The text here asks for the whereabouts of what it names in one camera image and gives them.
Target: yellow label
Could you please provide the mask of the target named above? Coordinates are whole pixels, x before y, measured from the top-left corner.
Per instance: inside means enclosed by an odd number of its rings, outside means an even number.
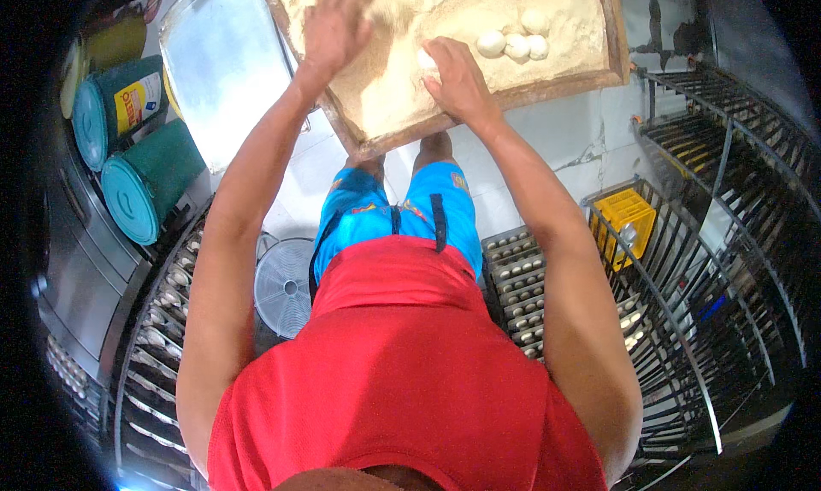
[[[117,133],[123,135],[159,111],[162,83],[159,72],[131,83],[114,95]]]

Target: teal bucket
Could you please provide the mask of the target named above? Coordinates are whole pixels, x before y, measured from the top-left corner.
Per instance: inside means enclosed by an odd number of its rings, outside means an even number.
[[[99,172],[122,139],[167,110],[162,56],[132,60],[89,75],[77,88],[71,117],[83,161]]]
[[[160,224],[203,170],[205,162],[188,127],[176,119],[108,158],[103,197],[120,229],[148,246],[157,241]]]

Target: man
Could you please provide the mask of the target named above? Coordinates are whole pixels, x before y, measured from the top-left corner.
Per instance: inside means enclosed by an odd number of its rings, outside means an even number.
[[[612,485],[642,406],[598,250],[457,41],[424,43],[441,75],[425,86],[482,140],[544,249],[545,364],[487,315],[473,204],[444,134],[423,140],[399,207],[380,161],[349,158],[322,212],[310,321],[252,361],[254,242],[305,115],[369,42],[370,1],[307,12],[304,62],[213,200],[177,384],[191,460],[216,489]]]

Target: wooden tray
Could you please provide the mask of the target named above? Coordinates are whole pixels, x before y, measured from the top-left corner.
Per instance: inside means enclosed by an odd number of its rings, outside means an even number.
[[[274,22],[285,34],[285,40],[291,52],[297,61],[301,62],[301,55],[294,51],[291,42],[289,34],[291,19],[288,17],[285,7],[280,0],[265,0],[265,2],[268,3]],[[621,86],[630,80],[630,55],[627,50],[624,21],[621,18],[621,2],[619,0],[600,0],[600,2],[604,11],[604,30],[608,42],[609,68],[499,90],[493,96],[503,111],[608,86]],[[377,157],[393,148],[402,147],[410,142],[461,124],[461,122],[446,113],[439,113],[403,130],[373,139],[362,140],[357,138],[354,130],[349,126],[348,120],[343,116],[342,105],[331,89],[325,89],[319,97],[319,105],[322,106],[325,115],[328,116],[328,121],[334,127],[334,131],[342,141],[347,153],[359,160]]]

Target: white tile floor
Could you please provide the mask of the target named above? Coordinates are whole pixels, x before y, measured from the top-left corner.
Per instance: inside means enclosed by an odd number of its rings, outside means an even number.
[[[646,44],[650,33],[641,15],[647,0],[621,0],[625,6],[629,45]],[[149,25],[145,56],[159,53],[157,27],[162,15],[174,0],[163,0],[154,23]],[[676,26],[681,19],[662,24]],[[671,33],[665,31],[665,45]],[[641,66],[659,69],[658,54],[631,55]],[[672,58],[668,70],[684,69],[683,58]],[[662,112],[683,108],[680,98],[666,99]],[[628,85],[596,90],[547,103],[526,106],[506,114],[508,122],[541,154],[553,168],[573,198],[582,198],[631,179],[634,175],[655,182],[650,160],[636,143],[630,119],[645,116],[647,95],[643,84],[634,76]],[[279,195],[266,216],[263,229],[277,238],[315,237],[319,214],[336,171],[346,159],[346,152],[319,110],[310,115],[311,130],[296,142]],[[462,167],[470,185],[476,207],[476,225],[480,237],[518,227],[523,222],[505,186],[502,174],[484,147],[467,127],[448,131],[453,142],[454,157]],[[385,161],[386,193],[392,202],[404,198],[411,180],[414,158],[419,143],[409,144],[388,153]],[[210,178],[212,189],[221,176]],[[208,184],[208,178],[202,181]]]

